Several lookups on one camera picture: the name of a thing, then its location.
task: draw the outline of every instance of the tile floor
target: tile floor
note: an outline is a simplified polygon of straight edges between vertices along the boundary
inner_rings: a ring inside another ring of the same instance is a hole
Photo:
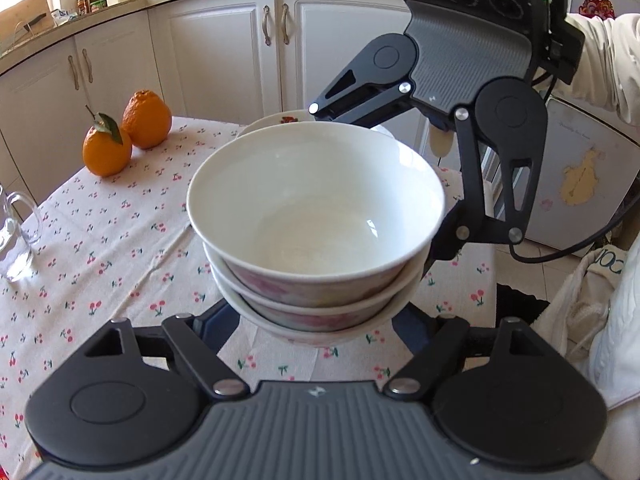
[[[526,257],[544,256],[554,251],[528,240],[516,248],[519,255]],[[548,264],[523,264],[511,257],[508,246],[496,246],[496,281],[525,294],[532,294],[539,300],[551,301],[579,262],[580,258],[576,256],[566,256]]]

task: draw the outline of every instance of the glass pitcher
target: glass pitcher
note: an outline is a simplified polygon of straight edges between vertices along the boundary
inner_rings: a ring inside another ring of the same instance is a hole
[[[22,201],[33,211],[37,227],[33,235],[28,234],[15,215],[12,205]],[[0,276],[9,282],[20,278],[20,274],[31,263],[33,252],[31,245],[40,240],[42,217],[35,202],[22,193],[4,194],[0,186]]]

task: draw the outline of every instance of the bottle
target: bottle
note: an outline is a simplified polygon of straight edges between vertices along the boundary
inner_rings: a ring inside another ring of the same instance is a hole
[[[89,14],[91,13],[91,1],[89,0],[78,0],[78,11],[80,14]]]

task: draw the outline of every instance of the white bowl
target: white bowl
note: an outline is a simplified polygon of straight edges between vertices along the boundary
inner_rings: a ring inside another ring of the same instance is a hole
[[[290,112],[277,113],[268,115],[249,124],[238,134],[238,137],[254,132],[255,130],[260,130],[261,128],[266,128],[267,126],[275,126],[276,124],[305,123],[313,122],[315,120],[316,118],[313,117],[308,110],[292,110]],[[374,126],[372,130],[385,134],[387,137],[393,137],[393,134],[380,124],[378,126]]]
[[[393,316],[400,312],[406,304],[411,301],[411,298],[422,279],[422,275],[417,274],[409,285],[398,292],[391,301],[386,304],[385,308],[363,324],[347,328],[345,330],[338,330],[337,332],[300,332],[299,330],[284,328],[263,318],[248,305],[240,294],[232,290],[229,286],[226,286],[225,283],[220,280],[220,277],[216,275],[215,271],[212,271],[212,275],[216,280],[216,284],[218,285],[218,289],[220,290],[220,293],[222,293],[222,296],[224,296],[227,303],[231,305],[231,307],[240,314],[240,316],[243,316],[254,325],[266,330],[277,338],[285,339],[290,343],[306,344],[317,348],[324,348],[341,341],[355,339],[358,336],[377,329],[382,324],[392,319]]]
[[[197,234],[255,293],[295,306],[346,305],[385,288],[442,222],[440,179],[383,134],[339,123],[269,126],[196,171]]]
[[[258,296],[236,278],[226,266],[224,260],[210,247],[207,247],[206,244],[203,244],[203,246],[207,260],[216,276],[226,286],[240,294],[252,309],[280,326],[304,332],[334,332],[364,323],[367,319],[375,316],[393,296],[405,288],[416,274],[422,272],[428,256],[428,251],[421,251],[416,254],[387,288],[384,288],[371,298],[345,306],[305,308],[276,303]]]

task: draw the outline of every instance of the tablecloth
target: tablecloth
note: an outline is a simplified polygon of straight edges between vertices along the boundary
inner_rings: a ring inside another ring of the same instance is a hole
[[[200,314],[220,299],[185,197],[196,168],[240,129],[174,118],[168,139],[134,150],[120,174],[99,178],[83,169],[40,206],[44,233],[31,270],[17,283],[0,282],[0,465],[11,480],[39,461],[24,423],[30,393],[82,341],[113,317],[159,324],[178,312]],[[436,171],[452,207],[462,196],[460,174]],[[450,312],[492,326],[493,258],[491,246],[465,246],[452,262],[433,266],[414,303],[430,315]],[[273,338],[243,319],[220,357],[252,386],[267,378],[383,384],[411,353],[390,322],[352,342],[315,349]]]

